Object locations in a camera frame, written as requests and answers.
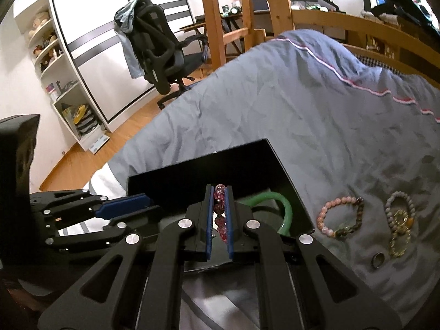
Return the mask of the black office chair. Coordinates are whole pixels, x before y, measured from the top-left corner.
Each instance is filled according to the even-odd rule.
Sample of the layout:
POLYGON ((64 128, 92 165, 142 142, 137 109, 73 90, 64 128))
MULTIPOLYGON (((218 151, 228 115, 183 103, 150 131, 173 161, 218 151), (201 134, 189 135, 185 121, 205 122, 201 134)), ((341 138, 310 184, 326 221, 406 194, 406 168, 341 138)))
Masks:
POLYGON ((208 58, 207 36, 195 34, 178 40, 162 7, 150 0, 135 4, 130 40, 144 79, 162 96, 157 102, 160 109, 189 89, 183 81, 194 81, 191 74, 208 58))

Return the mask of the wooden ladder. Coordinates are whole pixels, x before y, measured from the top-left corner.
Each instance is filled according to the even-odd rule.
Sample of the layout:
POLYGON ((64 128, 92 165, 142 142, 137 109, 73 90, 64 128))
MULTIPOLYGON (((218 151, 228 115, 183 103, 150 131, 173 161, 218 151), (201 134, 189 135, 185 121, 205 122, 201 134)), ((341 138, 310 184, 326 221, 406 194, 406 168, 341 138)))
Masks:
POLYGON ((224 16, 221 12, 219 0, 202 0, 207 37, 210 49, 210 58, 213 70, 224 66, 227 62, 226 47, 236 41, 243 41, 244 51, 248 51, 256 45, 256 30, 254 27, 254 9, 252 0, 241 0, 242 25, 226 31, 225 20, 231 16, 224 16))

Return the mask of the wooden bed frame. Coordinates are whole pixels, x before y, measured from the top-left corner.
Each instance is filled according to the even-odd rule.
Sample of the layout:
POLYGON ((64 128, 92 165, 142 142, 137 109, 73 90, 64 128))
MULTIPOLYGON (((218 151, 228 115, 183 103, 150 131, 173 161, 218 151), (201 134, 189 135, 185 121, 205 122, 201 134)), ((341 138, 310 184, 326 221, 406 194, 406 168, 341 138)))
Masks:
MULTIPOLYGON (((388 25, 353 17, 336 12, 291 9, 291 0, 268 0, 271 24, 274 35, 295 29, 297 25, 314 25, 328 28, 341 28, 345 31, 364 34, 388 45, 405 49, 421 59, 439 67, 439 53, 421 42, 421 40, 388 25)), ((265 31, 256 28, 256 45, 266 42, 269 38, 265 31)))

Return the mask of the black jewelry box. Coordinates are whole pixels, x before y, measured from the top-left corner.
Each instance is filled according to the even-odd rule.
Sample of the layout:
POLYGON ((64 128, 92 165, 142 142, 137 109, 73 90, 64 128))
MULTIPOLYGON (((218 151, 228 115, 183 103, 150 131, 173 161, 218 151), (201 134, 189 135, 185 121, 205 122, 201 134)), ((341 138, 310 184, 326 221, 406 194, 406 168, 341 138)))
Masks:
POLYGON ((293 211, 289 234, 313 232, 294 183, 267 139, 133 175, 128 178, 128 195, 145 194, 152 205, 172 215, 203 201, 206 186, 219 183, 232 187, 235 200, 264 191, 282 194, 293 211))

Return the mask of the grey blue duvet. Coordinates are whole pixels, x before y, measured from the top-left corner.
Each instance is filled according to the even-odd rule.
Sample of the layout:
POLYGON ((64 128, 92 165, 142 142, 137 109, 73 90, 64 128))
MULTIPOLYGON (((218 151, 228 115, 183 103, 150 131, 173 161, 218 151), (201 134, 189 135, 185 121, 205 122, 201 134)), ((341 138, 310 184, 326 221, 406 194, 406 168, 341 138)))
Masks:
POLYGON ((130 176, 267 139, 311 218, 365 201, 346 241, 318 235, 409 329, 439 328, 439 91, 364 65, 316 31, 288 31, 172 102, 91 180, 122 197, 130 176))

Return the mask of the white shelf unit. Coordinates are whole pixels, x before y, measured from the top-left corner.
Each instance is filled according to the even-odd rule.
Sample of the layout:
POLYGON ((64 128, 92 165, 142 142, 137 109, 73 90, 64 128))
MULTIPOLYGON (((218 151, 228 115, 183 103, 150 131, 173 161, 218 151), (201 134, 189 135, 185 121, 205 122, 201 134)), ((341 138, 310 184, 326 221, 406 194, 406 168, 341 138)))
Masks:
POLYGON ((58 121, 83 150, 97 153, 110 137, 71 62, 51 1, 14 2, 13 17, 58 121))

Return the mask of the pile of dark clothes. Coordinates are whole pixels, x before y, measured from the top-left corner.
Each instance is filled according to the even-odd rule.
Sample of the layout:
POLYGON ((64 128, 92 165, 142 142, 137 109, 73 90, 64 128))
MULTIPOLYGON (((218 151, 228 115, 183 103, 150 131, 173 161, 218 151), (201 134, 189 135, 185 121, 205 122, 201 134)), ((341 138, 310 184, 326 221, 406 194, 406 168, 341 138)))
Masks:
POLYGON ((439 32, 439 29, 434 26, 427 9, 413 0, 383 0, 383 2, 372 7, 372 13, 375 17, 382 14, 399 16, 422 28, 434 30, 436 33, 439 32))

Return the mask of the light blue garment on chair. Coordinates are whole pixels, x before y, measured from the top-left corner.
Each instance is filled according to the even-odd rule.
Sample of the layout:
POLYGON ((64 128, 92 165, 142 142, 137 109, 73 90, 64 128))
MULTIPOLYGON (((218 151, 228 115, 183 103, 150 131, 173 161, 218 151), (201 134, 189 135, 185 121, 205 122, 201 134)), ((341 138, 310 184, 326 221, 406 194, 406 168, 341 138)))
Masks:
POLYGON ((128 2, 124 7, 117 10, 113 17, 113 29, 122 44, 123 54, 132 79, 141 78, 145 75, 129 39, 134 31, 133 21, 137 2, 138 0, 128 2))

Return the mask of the green jade bangle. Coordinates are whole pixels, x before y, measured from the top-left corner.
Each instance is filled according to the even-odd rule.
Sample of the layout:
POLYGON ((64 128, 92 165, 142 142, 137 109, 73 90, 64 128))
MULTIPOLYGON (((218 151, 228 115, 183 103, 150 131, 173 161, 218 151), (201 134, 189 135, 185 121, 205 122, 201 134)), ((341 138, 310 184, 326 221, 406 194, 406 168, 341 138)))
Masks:
POLYGON ((258 221, 265 221, 281 235, 290 236, 293 220, 290 202, 282 194, 264 191, 239 200, 240 204, 251 208, 258 221))

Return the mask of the white sliding wardrobe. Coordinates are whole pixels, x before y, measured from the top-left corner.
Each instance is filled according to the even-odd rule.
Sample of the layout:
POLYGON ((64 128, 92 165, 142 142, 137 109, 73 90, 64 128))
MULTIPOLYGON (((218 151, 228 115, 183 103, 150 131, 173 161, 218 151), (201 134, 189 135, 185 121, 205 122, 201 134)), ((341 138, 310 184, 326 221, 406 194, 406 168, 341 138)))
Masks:
MULTIPOLYGON (((109 130, 116 129, 154 87, 133 79, 114 30, 114 16, 131 0, 51 0, 64 47, 87 98, 109 130)), ((177 38, 193 22, 188 0, 151 0, 164 10, 177 38)))

